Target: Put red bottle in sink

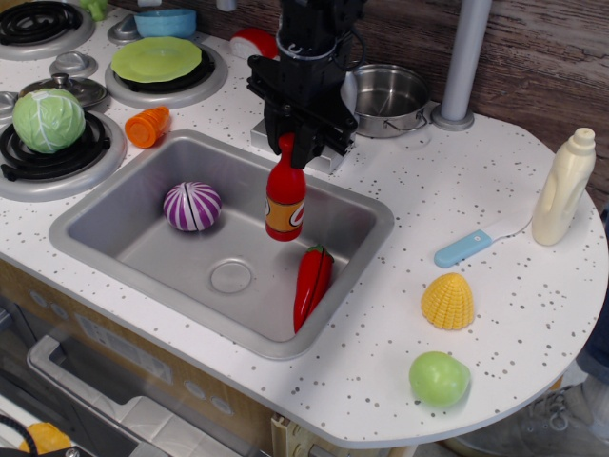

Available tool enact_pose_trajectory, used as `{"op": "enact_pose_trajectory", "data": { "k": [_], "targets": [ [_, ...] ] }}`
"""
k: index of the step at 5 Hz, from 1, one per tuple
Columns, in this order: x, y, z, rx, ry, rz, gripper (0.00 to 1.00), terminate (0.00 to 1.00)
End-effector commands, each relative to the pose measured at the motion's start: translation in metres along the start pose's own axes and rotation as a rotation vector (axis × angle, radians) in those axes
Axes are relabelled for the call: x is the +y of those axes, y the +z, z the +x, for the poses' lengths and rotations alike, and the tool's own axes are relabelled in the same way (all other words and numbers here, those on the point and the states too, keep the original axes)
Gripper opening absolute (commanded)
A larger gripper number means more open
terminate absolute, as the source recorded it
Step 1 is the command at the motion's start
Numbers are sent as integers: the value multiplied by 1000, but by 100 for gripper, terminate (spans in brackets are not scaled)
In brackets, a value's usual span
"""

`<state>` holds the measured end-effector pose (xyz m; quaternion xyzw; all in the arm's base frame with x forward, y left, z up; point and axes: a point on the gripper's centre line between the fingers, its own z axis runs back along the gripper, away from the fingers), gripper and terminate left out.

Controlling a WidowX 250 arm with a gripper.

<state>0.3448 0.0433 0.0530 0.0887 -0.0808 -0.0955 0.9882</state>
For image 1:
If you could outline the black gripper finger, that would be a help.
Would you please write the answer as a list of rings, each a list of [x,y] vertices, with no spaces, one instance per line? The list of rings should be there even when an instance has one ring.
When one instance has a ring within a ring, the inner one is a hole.
[[[313,121],[297,123],[294,128],[291,167],[304,169],[313,158],[321,155],[325,146],[325,132],[321,123]]]
[[[265,102],[264,120],[268,144],[276,155],[281,155],[280,138],[297,128],[294,107],[288,102]]]

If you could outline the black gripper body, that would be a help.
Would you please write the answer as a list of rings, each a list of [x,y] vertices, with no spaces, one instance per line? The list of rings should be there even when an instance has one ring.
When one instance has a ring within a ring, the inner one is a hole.
[[[250,56],[251,76],[247,88],[265,102],[288,102],[294,107],[296,123],[313,121],[324,127],[326,145],[346,155],[357,121],[341,98],[345,76],[352,71],[350,47],[314,60],[302,60],[284,52],[278,60]]]

